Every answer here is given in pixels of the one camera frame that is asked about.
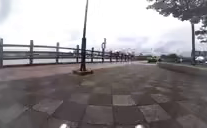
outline railing post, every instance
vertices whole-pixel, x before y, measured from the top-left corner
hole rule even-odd
[[[59,64],[59,42],[56,44],[56,64]]]
[[[79,63],[79,45],[77,45],[76,61],[77,61],[77,63]]]
[[[94,48],[91,49],[91,63],[94,62]]]
[[[33,58],[34,58],[33,48],[34,48],[34,42],[33,40],[30,40],[30,57],[29,57],[30,65],[33,64]]]
[[[119,53],[116,53],[115,56],[116,56],[116,62],[118,62],[119,61]]]
[[[0,39],[0,67],[3,67],[3,39]]]
[[[102,63],[105,61],[105,49],[102,49]]]
[[[121,62],[122,62],[122,57],[123,57],[122,55],[123,55],[123,54],[121,53]]]
[[[110,51],[110,62],[112,62],[112,51]]]

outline metal railing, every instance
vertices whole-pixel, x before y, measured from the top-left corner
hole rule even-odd
[[[21,50],[4,50],[5,48],[27,48],[27,51]],[[35,51],[35,48],[50,48],[54,49],[52,51]],[[29,64],[33,65],[34,59],[55,59],[54,64],[62,64],[59,62],[60,59],[75,59],[74,63],[80,63],[79,59],[81,58],[81,49],[79,45],[76,48],[67,48],[60,47],[60,44],[57,43],[56,46],[44,46],[44,45],[34,45],[33,40],[30,40],[30,45],[16,45],[16,44],[4,44],[3,39],[0,39],[0,67],[5,66],[3,64],[4,60],[21,60],[28,59]],[[101,62],[121,62],[121,61],[131,61],[132,56],[121,53],[95,51],[94,48],[91,50],[86,50],[86,59],[90,59],[88,63],[94,63],[95,59],[101,59]]]

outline river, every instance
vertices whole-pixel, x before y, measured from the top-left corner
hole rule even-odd
[[[94,59],[94,62],[101,62],[101,59]],[[34,64],[47,64],[47,63],[55,63],[55,59],[34,59],[33,63]],[[76,62],[76,59],[59,59],[59,62],[63,63],[71,63],[71,62]],[[22,60],[4,60],[3,65],[20,65],[20,64],[29,64],[29,59],[22,59]]]

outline paved walkway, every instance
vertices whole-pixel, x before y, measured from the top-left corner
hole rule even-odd
[[[0,128],[65,126],[207,128],[207,80],[130,64],[0,82]]]
[[[94,64],[87,64],[87,68],[90,69],[110,68],[110,67],[123,66],[133,63],[139,63],[139,62],[94,63]],[[77,70],[79,69],[79,67],[80,64],[65,64],[65,65],[2,68],[0,69],[0,81],[37,78],[37,77],[65,74],[65,73],[70,73],[73,70]]]

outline sky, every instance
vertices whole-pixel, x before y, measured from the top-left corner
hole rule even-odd
[[[0,0],[0,38],[7,44],[81,44],[85,0]],[[191,26],[147,10],[146,0],[89,0],[87,48],[190,55]],[[197,50],[207,45],[196,40]]]

